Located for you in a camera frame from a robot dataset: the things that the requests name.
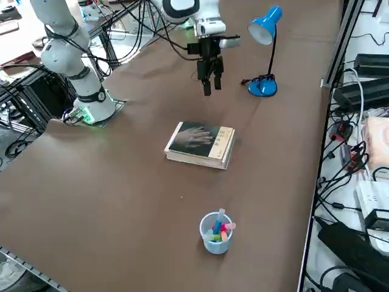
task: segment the metal rack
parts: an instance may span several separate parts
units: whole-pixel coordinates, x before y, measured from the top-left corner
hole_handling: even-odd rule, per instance
[[[349,0],[345,14],[340,25],[338,37],[335,43],[335,49],[331,56],[327,73],[323,79],[322,85],[330,88],[334,83],[336,73],[342,65],[343,58],[346,54],[347,46],[357,22],[360,10],[365,0]]]
[[[15,263],[18,263],[19,265],[23,266],[26,270],[28,270],[32,274],[36,275],[36,277],[40,278],[42,281],[44,281],[47,284],[49,284],[51,287],[57,289],[60,292],[67,292],[67,290],[65,288],[63,288],[60,284],[56,283],[56,281],[54,281],[50,277],[47,277],[42,272],[39,272],[32,265],[26,263],[20,257],[14,255],[9,250],[7,250],[7,249],[3,248],[2,246],[0,246],[0,252],[2,254],[4,254],[8,259],[10,259],[10,260],[14,261]]]

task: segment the metal frame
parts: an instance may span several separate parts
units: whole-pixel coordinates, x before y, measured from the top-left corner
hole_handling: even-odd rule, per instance
[[[60,284],[56,283],[56,281],[54,281],[53,279],[51,279],[50,277],[47,277],[46,275],[44,275],[42,272],[39,272],[36,268],[34,268],[32,265],[26,263],[25,261],[23,261],[20,257],[14,255],[12,252],[10,252],[8,249],[5,249],[3,248],[2,246],[0,246],[0,252],[2,254],[4,254],[8,259],[12,260],[13,262],[15,263],[18,263],[20,264],[21,266],[23,266],[23,268],[25,268],[26,270],[28,270],[30,273],[36,275],[36,277],[40,278],[42,281],[46,282],[47,284],[49,284],[51,287],[53,287],[54,289],[57,289],[58,291],[60,292],[67,292],[67,290],[62,287]]]
[[[377,16],[377,13],[378,13],[379,8],[381,7],[381,4],[382,4],[382,0],[378,0],[376,8],[374,9],[374,12],[373,12],[373,17]]]
[[[351,34],[357,22],[360,10],[365,0],[349,0],[345,15],[340,25],[338,37],[336,39],[335,50],[332,53],[331,61],[327,73],[323,79],[323,86],[331,88],[340,65],[343,63]]]
[[[324,87],[332,88],[332,84],[334,83],[337,72],[339,71],[340,66],[343,64],[343,58],[347,50],[348,43],[351,38],[351,34],[354,30],[355,24],[357,22],[358,16],[360,14],[364,2],[365,0],[349,0],[346,12],[344,14],[342,23],[340,25],[340,30],[336,40],[335,50],[332,53],[331,62],[329,64],[326,76],[323,80]],[[329,111],[329,106],[326,115],[327,116],[326,123],[325,123],[326,126],[324,128],[324,133],[323,133],[322,148],[324,147],[324,143],[325,143],[324,138],[326,135],[326,129],[328,124],[328,111]],[[322,164],[320,163],[317,172],[318,176],[320,175],[321,167]],[[306,272],[306,266],[308,263],[308,255],[309,255],[309,245],[311,242],[312,227],[314,222],[313,216],[315,212],[315,205],[317,203],[317,197],[315,195],[316,193],[317,193],[317,189],[315,188],[315,192],[312,197],[311,211],[309,214],[309,224],[308,224],[308,229],[305,238],[304,253],[303,253],[301,269],[300,269],[300,277],[299,277],[298,288],[297,288],[298,292],[302,292],[304,288],[305,272]]]

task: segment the green led light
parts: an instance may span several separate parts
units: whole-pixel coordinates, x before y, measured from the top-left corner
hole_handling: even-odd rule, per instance
[[[88,110],[88,108],[83,108],[84,111],[84,121],[88,124],[92,124],[95,122],[95,119],[93,118],[91,112]]]

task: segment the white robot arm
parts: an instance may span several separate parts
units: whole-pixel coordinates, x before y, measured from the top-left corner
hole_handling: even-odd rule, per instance
[[[198,38],[225,32],[219,13],[219,0],[151,0],[171,23],[180,23],[191,17]]]
[[[91,0],[78,0],[83,11],[96,5]],[[238,38],[219,36],[225,32],[219,13],[219,0],[150,0],[172,23],[181,22],[189,17],[196,25],[194,31],[198,43],[188,44],[188,53],[196,54],[198,79],[202,80],[205,95],[211,94],[209,78],[215,75],[215,88],[221,89],[223,72],[221,48],[238,44]],[[74,103],[84,118],[93,124],[111,117],[115,105],[106,93],[94,71],[85,66],[82,54],[88,50],[88,32],[78,25],[71,15],[65,0],[31,0],[32,8],[38,19],[43,22],[47,36],[51,39],[43,49],[43,64],[53,72],[64,74],[74,86],[78,98]]]

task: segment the white cable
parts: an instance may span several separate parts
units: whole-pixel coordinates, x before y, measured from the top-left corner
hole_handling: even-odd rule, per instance
[[[363,95],[363,87],[359,80],[358,72],[354,68],[350,68],[350,70],[354,73],[360,90],[360,113],[359,113],[359,119],[357,123],[357,143],[359,143],[362,140],[362,131],[363,131],[362,118],[363,118],[363,110],[365,106],[365,97]],[[369,180],[371,180],[371,173],[368,164],[366,164],[365,168],[366,168],[367,177]]]
[[[360,114],[359,114],[359,120],[358,120],[358,127],[361,129],[361,127],[362,127],[362,117],[363,117],[363,108],[364,108],[364,105],[365,105],[365,97],[363,96],[363,87],[362,87],[362,84],[361,84],[361,82],[359,80],[358,72],[354,68],[350,68],[350,70],[354,72],[355,77],[357,79],[358,86],[359,86],[359,90],[360,90]]]

